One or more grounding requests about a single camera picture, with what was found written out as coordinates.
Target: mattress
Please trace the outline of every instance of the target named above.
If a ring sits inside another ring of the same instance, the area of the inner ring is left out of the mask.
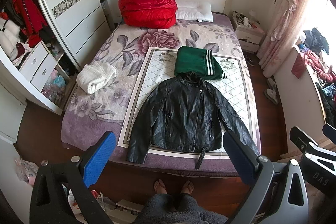
[[[82,150],[95,144],[106,130],[118,145],[110,160],[134,167],[187,176],[236,176],[224,149],[207,152],[200,169],[199,155],[150,147],[143,165],[126,161],[132,122],[141,102],[160,82],[174,75],[176,50],[183,45],[213,50],[227,79],[210,81],[231,103],[260,150],[259,127],[249,71],[229,18],[213,14],[213,22],[177,20],[167,30],[119,25],[93,61],[116,67],[117,77],[92,95],[78,87],[64,114],[62,142]]]

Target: jacket collar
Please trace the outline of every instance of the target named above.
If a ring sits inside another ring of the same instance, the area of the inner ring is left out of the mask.
[[[177,77],[182,84],[187,86],[202,86],[204,84],[204,80],[193,71],[181,73]]]

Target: window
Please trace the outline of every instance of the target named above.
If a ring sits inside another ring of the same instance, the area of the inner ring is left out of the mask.
[[[307,7],[307,19],[302,30],[316,28],[329,44],[330,52],[327,65],[332,64],[336,68],[336,9],[330,0],[312,0]]]

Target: white slipper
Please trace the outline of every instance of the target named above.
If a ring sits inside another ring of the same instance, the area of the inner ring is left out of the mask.
[[[274,90],[274,91],[277,90],[277,83],[275,83],[272,78],[267,78],[266,83],[271,90]]]
[[[268,100],[270,100],[273,104],[278,104],[277,93],[274,90],[267,89],[264,90],[264,94]]]

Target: sliding wardrobe door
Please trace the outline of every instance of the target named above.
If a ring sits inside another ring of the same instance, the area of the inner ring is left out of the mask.
[[[110,35],[99,0],[39,0],[62,47],[80,70]]]

